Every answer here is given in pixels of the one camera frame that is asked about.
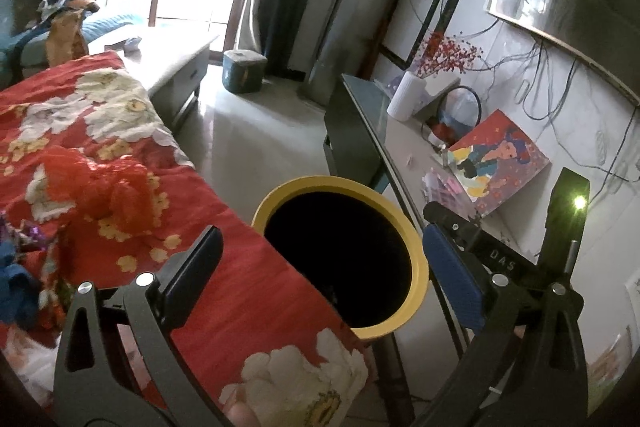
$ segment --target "yellow rim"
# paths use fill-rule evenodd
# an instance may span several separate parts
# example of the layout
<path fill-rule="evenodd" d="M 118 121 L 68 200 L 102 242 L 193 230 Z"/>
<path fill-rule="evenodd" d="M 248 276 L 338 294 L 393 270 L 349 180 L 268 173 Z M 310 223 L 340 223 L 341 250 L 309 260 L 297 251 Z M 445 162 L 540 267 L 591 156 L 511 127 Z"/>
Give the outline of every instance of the yellow rim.
<path fill-rule="evenodd" d="M 308 192 L 335 192 L 367 203 L 398 230 L 411 262 L 409 293 L 398 311 L 387 320 L 368 328 L 353 328 L 354 333 L 363 341 L 372 341 L 397 330 L 420 307 L 429 283 L 429 265 L 422 251 L 420 236 L 413 225 L 391 201 L 365 185 L 337 176 L 306 176 L 274 188 L 255 211 L 252 227 L 264 235 L 269 219 L 278 208 L 290 199 Z"/>

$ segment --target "small bin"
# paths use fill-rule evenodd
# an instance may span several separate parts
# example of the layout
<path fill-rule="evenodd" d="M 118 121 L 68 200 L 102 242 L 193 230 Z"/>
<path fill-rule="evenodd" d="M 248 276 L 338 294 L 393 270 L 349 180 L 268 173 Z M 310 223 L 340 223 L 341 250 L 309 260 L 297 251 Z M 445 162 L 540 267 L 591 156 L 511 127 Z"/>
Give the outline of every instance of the small bin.
<path fill-rule="evenodd" d="M 222 84 L 229 92 L 260 91 L 267 58 L 251 50 L 228 50 L 222 59 Z"/>
<path fill-rule="evenodd" d="M 369 187 L 298 178 L 267 195 L 252 225 L 363 341 L 397 330 L 424 299 L 429 268 L 420 237 Z"/>

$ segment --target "green light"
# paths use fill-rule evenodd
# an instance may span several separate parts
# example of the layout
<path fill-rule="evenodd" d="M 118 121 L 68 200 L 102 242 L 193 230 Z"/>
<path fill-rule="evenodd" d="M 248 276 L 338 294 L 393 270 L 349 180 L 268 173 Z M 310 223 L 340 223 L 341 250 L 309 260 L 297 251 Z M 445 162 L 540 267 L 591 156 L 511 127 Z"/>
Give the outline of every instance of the green light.
<path fill-rule="evenodd" d="M 587 206 L 587 200 L 584 196 L 578 196 L 574 200 L 574 205 L 577 210 L 582 210 L 585 206 Z"/>

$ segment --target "colorful portrait painting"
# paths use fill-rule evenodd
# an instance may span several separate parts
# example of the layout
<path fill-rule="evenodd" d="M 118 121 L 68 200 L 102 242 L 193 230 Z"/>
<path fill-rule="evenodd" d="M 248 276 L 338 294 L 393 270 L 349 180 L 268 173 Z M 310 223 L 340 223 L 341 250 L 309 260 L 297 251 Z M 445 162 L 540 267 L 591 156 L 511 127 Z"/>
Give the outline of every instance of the colorful portrait painting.
<path fill-rule="evenodd" d="M 481 216 L 542 171 L 549 159 L 500 110 L 451 147 L 449 166 Z"/>

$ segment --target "red plastic bag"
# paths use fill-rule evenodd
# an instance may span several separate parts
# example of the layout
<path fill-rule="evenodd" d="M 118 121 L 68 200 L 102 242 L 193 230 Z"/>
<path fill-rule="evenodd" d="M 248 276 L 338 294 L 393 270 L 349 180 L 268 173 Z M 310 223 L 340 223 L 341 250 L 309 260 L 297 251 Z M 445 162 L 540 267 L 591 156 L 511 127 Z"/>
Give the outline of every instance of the red plastic bag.
<path fill-rule="evenodd" d="M 131 156 L 97 164 L 78 150 L 54 146 L 42 159 L 51 200 L 74 201 L 80 216 L 112 217 L 119 230 L 131 235 L 153 228 L 149 171 Z"/>

